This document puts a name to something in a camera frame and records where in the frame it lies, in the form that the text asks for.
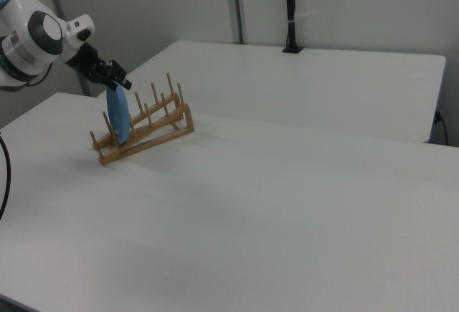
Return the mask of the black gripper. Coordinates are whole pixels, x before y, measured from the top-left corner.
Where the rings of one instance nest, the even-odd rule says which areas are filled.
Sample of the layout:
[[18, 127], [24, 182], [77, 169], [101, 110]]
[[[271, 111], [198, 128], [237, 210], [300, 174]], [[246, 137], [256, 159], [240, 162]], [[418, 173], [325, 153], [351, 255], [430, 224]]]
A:
[[111, 90], [116, 90], [118, 84], [125, 89], [132, 87], [132, 82], [127, 78], [127, 72], [115, 60], [106, 63], [106, 72], [105, 61], [98, 56], [96, 48], [88, 42], [84, 43], [65, 64], [89, 81], [103, 84]]

